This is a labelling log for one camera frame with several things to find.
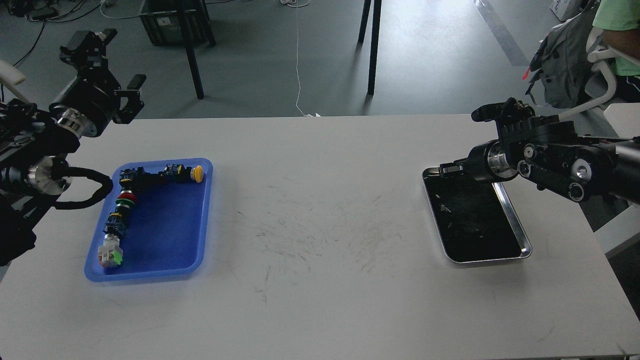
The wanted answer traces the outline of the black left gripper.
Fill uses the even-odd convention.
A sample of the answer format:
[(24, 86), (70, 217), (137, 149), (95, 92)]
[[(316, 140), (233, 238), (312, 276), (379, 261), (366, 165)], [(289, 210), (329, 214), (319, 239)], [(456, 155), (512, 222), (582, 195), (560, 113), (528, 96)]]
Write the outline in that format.
[[(59, 59), (73, 66), (77, 75), (53, 100), (49, 112), (54, 117), (68, 109), (82, 114), (90, 125), (85, 137), (101, 136), (112, 119), (117, 125), (129, 125), (145, 106), (140, 89), (147, 76), (135, 74), (122, 89), (109, 69), (106, 46), (117, 34), (115, 28), (101, 32), (78, 30), (66, 46), (59, 48)], [(126, 104), (120, 108), (122, 98)]]

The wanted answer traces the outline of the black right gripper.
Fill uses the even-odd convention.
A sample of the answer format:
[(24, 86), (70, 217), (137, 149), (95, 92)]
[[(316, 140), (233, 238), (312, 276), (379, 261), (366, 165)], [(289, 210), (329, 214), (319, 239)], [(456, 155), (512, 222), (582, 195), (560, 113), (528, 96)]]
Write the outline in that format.
[(477, 182), (509, 182), (519, 173), (509, 165), (501, 142), (491, 140), (474, 146), (466, 159), (439, 164), (439, 177), (444, 179), (471, 176)]

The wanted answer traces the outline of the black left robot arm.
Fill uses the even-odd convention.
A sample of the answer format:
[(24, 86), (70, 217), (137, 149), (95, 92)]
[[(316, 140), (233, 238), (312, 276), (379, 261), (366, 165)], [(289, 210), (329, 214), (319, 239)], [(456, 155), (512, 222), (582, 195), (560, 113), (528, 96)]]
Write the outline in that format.
[(109, 69), (107, 45), (117, 30), (78, 30), (60, 47), (60, 60), (76, 77), (44, 111), (16, 86), (25, 75), (1, 62), (1, 84), (14, 99), (1, 103), (1, 265), (33, 249), (35, 226), (51, 208), (92, 207), (113, 189), (109, 176), (73, 167), (82, 137), (101, 136), (110, 122), (128, 125), (144, 108), (140, 88), (146, 75), (135, 75), (122, 88)]

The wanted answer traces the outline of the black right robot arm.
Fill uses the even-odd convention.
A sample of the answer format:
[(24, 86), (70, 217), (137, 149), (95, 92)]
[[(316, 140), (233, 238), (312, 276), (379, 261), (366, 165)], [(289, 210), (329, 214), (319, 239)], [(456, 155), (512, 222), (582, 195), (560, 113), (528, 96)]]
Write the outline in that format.
[(579, 136), (573, 121), (537, 116), (510, 97), (471, 113), (478, 123), (494, 122), (497, 139), (474, 146), (467, 157), (440, 164), (439, 178), (468, 176), (480, 183), (522, 177), (576, 203), (591, 196), (640, 200), (639, 137)]

